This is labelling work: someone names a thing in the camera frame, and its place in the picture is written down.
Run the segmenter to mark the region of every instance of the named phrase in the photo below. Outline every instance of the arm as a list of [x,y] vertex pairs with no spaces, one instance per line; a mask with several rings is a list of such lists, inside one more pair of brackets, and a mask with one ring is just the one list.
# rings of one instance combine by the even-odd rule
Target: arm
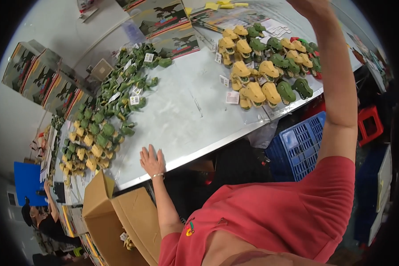
[[328,0],[288,0],[312,25],[319,45],[327,118],[318,162],[342,156],[355,162],[357,95],[348,49]]
[[165,172],[162,151],[159,150],[157,152],[157,159],[155,159],[152,145],[149,145],[149,152],[143,147],[140,152],[140,165],[152,178],[161,237],[164,238],[170,233],[181,233],[183,230],[183,223],[180,221],[176,208],[165,189],[163,176],[156,176],[153,178],[154,174]]
[[50,215],[52,215],[53,220],[57,222],[59,219],[59,212],[55,201],[52,199],[52,196],[50,195],[50,186],[47,181],[44,182],[44,191],[46,192],[47,199],[49,200]]

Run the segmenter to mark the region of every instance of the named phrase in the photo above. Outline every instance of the blue bin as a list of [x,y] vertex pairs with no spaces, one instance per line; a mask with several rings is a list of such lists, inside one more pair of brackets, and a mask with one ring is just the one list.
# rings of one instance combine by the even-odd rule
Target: blue bin
[[316,165],[326,113],[320,112],[274,137],[265,150],[275,181],[300,181]]

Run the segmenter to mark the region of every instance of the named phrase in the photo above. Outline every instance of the red plastic stool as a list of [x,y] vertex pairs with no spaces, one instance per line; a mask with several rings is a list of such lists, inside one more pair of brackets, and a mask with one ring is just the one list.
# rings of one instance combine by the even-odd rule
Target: red plastic stool
[[[375,125],[368,126],[368,131],[365,128],[365,125],[363,121],[365,121],[368,118],[373,118]],[[371,106],[362,109],[359,114],[358,114],[358,127],[360,130],[360,133],[362,134],[362,140],[359,141],[359,146],[363,146],[366,143],[373,141],[376,139],[379,135],[381,135],[384,131],[384,127],[381,123],[381,120],[378,116],[377,112],[377,107]]]

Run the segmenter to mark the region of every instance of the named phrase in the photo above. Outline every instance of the hand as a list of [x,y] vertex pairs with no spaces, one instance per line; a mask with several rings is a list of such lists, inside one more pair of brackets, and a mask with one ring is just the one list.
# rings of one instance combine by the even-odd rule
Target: hand
[[287,0],[287,2],[308,20],[319,19],[322,15],[332,13],[329,0]]
[[49,186],[49,182],[47,180],[44,181],[43,188],[47,195],[50,194],[50,186]]
[[163,160],[163,152],[161,149],[157,152],[157,159],[155,159],[154,150],[151,144],[149,144],[149,152],[145,147],[140,152],[140,166],[149,174],[152,178],[154,174],[160,174],[165,172],[165,165]]

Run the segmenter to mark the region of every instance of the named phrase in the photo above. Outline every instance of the person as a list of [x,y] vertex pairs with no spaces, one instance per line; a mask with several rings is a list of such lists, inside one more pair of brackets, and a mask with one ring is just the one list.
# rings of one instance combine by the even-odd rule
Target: person
[[75,247],[81,247],[79,237],[69,237],[65,235],[64,229],[59,221],[59,212],[56,203],[50,194],[50,186],[47,181],[44,182],[44,191],[49,201],[48,215],[41,215],[35,206],[30,206],[27,202],[22,207],[22,216],[28,226],[36,227],[40,232],[52,238],[55,241],[71,244]]
[[319,45],[326,120],[314,170],[299,182],[223,185],[183,224],[164,184],[163,152],[140,152],[162,237],[159,266],[324,265],[353,206],[357,95],[345,39],[328,0],[287,0]]

